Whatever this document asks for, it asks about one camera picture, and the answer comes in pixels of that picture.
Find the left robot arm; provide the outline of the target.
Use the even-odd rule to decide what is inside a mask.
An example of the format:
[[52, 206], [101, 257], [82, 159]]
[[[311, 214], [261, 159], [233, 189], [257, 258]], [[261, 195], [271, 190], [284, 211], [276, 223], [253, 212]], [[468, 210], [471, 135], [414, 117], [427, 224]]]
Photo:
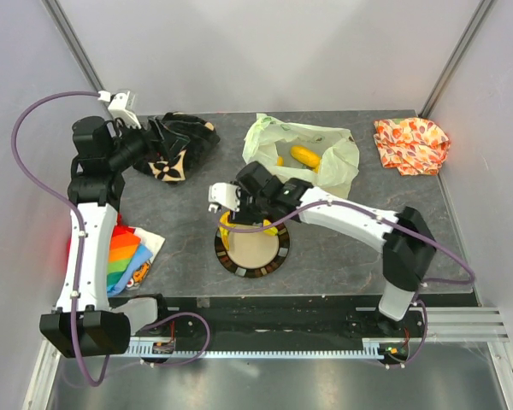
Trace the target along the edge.
[[72, 126], [77, 155], [71, 162], [67, 204], [72, 233], [62, 292], [41, 316], [42, 335], [66, 358], [123, 354], [132, 336], [168, 331], [170, 315], [159, 294], [124, 299], [112, 307], [107, 295], [109, 247], [119, 216], [124, 171], [160, 140], [136, 120], [89, 116]]

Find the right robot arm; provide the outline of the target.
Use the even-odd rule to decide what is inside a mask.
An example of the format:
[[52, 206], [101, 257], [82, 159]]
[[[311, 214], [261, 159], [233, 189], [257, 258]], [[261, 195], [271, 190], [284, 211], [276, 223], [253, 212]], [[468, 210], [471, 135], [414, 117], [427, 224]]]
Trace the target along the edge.
[[263, 226], [289, 219], [321, 226], [352, 237], [380, 253], [385, 289], [374, 315], [376, 330], [394, 336], [436, 254], [433, 235], [419, 211], [370, 208], [334, 196], [308, 181], [274, 176], [257, 161], [246, 165], [230, 183], [209, 189], [209, 201], [228, 209], [229, 222]]

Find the yellow fake banana bunch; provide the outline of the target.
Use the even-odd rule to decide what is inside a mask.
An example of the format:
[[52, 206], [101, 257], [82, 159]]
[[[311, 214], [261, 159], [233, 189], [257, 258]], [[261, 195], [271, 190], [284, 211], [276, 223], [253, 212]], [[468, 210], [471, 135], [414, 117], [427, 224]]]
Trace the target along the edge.
[[236, 233], [237, 231], [243, 230], [256, 230], [257, 233], [264, 233], [268, 236], [275, 237], [279, 234], [279, 230], [277, 227], [272, 226], [270, 220], [265, 219], [260, 225], [239, 225], [234, 224], [230, 221], [230, 212], [225, 212], [219, 219], [219, 233], [221, 242], [225, 248], [225, 250], [229, 250], [231, 248], [230, 244], [230, 236]]

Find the wrinkled yellow fake fruit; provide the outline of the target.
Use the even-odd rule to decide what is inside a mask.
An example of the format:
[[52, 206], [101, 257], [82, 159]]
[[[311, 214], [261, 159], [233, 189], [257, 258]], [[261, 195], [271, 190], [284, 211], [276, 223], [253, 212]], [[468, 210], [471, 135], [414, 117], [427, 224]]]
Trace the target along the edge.
[[317, 169], [321, 163], [321, 157], [310, 149], [301, 145], [292, 146], [290, 153], [293, 159], [306, 167]]

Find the black rimmed ceramic plate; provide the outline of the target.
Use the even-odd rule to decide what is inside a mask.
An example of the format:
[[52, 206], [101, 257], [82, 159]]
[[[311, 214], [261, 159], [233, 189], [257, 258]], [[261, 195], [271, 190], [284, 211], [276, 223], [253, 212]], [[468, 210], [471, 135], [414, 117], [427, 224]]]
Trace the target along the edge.
[[230, 273], [241, 278], [261, 278], [279, 269], [291, 248], [290, 234], [285, 224], [266, 231], [239, 233], [232, 228], [256, 229], [250, 225], [235, 225], [229, 221], [226, 211], [215, 234], [215, 255], [220, 264]]

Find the pale green plastic bag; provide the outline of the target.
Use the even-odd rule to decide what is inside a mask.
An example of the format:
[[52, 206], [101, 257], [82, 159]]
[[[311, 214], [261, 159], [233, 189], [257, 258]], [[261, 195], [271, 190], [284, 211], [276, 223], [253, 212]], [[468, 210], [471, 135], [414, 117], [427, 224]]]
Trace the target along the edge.
[[285, 182], [305, 180], [347, 198], [359, 173], [359, 149], [345, 128], [284, 122], [258, 114], [245, 135], [242, 158], [258, 161]]

